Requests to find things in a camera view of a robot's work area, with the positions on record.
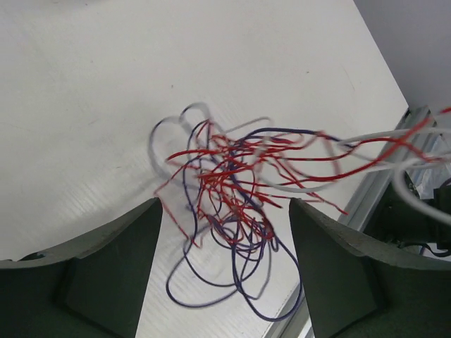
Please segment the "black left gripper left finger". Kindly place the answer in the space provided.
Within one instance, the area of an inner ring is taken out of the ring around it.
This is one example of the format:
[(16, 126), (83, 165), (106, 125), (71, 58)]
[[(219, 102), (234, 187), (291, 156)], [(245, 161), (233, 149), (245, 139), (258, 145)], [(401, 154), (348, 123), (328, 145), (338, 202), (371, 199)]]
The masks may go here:
[(1, 262), (2, 337), (134, 337), (161, 229), (145, 201), (62, 244)]

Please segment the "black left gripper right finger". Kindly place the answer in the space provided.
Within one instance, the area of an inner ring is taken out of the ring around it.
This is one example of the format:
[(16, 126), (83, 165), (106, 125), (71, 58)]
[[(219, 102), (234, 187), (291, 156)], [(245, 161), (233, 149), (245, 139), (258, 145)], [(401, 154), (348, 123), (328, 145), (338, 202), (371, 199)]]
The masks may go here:
[(450, 336), (450, 262), (380, 242), (300, 199), (289, 218), (315, 337)]

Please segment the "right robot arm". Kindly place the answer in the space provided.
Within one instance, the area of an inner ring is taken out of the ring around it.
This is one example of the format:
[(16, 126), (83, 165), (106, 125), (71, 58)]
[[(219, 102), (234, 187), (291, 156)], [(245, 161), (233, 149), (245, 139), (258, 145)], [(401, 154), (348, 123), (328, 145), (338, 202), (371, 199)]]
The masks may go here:
[(409, 206), (389, 184), (364, 229), (374, 239), (436, 258), (450, 257), (450, 227)]

